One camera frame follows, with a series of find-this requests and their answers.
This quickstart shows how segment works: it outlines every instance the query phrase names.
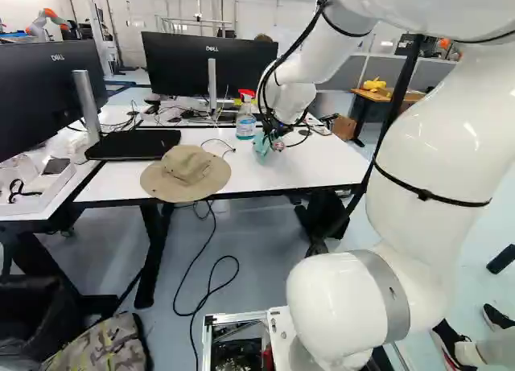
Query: wooden table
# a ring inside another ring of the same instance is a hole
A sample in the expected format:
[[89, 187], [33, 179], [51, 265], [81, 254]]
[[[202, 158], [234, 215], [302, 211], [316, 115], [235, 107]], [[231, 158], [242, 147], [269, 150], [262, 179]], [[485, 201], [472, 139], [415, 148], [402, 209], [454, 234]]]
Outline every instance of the wooden table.
[[[351, 140], [353, 142], [355, 142], [359, 147], [364, 147], [365, 145], [359, 139], [359, 136], [361, 133], [361, 129], [363, 128], [363, 125], [365, 123], [367, 112], [369, 111], [372, 104], [374, 104], [374, 103], [390, 103], [391, 98], [383, 96], [376, 92], [371, 92], [371, 91], [367, 91], [367, 90], [359, 89], [359, 88], [353, 88], [353, 89], [351, 89], [351, 92], [354, 93], [361, 101], [361, 110], [358, 113], [357, 121], [356, 121], [356, 128], [354, 129], [354, 134], [353, 134]], [[425, 93], [420, 93], [419, 96], [405, 98], [404, 103], [412, 105], [412, 104], [422, 100], [425, 96], [426, 96]]]

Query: sneaker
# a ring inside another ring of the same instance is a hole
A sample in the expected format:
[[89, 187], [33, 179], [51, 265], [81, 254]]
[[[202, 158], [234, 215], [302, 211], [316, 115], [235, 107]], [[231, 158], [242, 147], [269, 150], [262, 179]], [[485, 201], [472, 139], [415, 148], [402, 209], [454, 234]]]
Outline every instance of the sneaker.
[[511, 320], [507, 315], [500, 313], [490, 304], [483, 306], [483, 317], [492, 331], [515, 327], [515, 321]]
[[442, 350], [443, 360], [447, 371], [476, 371], [477, 367], [462, 365], [455, 355], [455, 344], [460, 341], [471, 341], [468, 336], [460, 335], [444, 319], [431, 331], [431, 337], [436, 345]]

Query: camouflage bag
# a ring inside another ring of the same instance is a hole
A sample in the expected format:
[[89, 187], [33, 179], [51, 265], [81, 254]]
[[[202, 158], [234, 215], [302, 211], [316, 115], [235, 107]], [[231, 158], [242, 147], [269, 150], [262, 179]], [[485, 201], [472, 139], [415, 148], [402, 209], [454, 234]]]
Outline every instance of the camouflage bag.
[[150, 358], [136, 319], [121, 313], [101, 321], [42, 363], [39, 371], [145, 371]]

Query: black strap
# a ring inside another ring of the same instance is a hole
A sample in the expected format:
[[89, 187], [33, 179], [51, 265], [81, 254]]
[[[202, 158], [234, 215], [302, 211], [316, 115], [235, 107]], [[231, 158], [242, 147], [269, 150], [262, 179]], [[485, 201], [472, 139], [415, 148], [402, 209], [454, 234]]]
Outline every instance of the black strap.
[[275, 80], [275, 84], [277, 84], [277, 86], [280, 87], [281, 85], [277, 81], [277, 74], [275, 73], [275, 71], [274, 71], [274, 80]]
[[495, 41], [497, 39], [503, 39], [504, 37], [508, 37], [510, 35], [513, 35], [515, 34], [515, 31], [508, 31], [506, 33], [504, 33], [503, 35], [498, 35], [496, 37], [491, 37], [489, 39], [478, 39], [478, 40], [473, 40], [473, 41], [466, 41], [466, 40], [461, 40], [461, 39], [455, 39], [455, 41], [457, 43], [490, 43], [492, 41]]
[[420, 200], [426, 201], [426, 200], [437, 200], [438, 202], [444, 202], [445, 204], [453, 204], [455, 206], [461, 206], [463, 208], [482, 208], [490, 203], [490, 200], [486, 202], [467, 202], [464, 200], [453, 200], [451, 198], [446, 198], [445, 196], [437, 196], [436, 194], [433, 194], [429, 190], [426, 190], [425, 188], [416, 188], [415, 186], [411, 186], [409, 183], [403, 182], [397, 178], [395, 178], [393, 175], [390, 175], [386, 171], [384, 171], [382, 168], [379, 167], [377, 164], [377, 160], [373, 160], [373, 166], [387, 179], [391, 180], [398, 186], [401, 186], [402, 188], [405, 188], [406, 190], [410, 192], [414, 192], [418, 195], [418, 198]]
[[342, 35], [346, 35], [348, 37], [365, 37], [366, 35], [369, 35], [371, 31], [367, 31], [366, 33], [350, 33], [348, 31], [344, 31], [343, 29], [339, 28], [337, 25], [332, 23], [332, 21], [329, 19], [329, 17], [325, 14], [325, 10], [322, 11], [322, 17], [325, 19], [325, 22], [329, 24], [330, 27], [332, 27], [335, 31], [338, 33], [341, 33]]

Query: laptop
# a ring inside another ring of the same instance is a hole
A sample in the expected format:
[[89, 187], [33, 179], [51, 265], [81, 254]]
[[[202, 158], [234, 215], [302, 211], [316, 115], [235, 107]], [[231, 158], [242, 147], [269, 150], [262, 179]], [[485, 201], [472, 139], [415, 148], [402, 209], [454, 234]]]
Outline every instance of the laptop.
[[179, 130], [111, 132], [84, 153], [89, 160], [156, 160], [180, 142]]

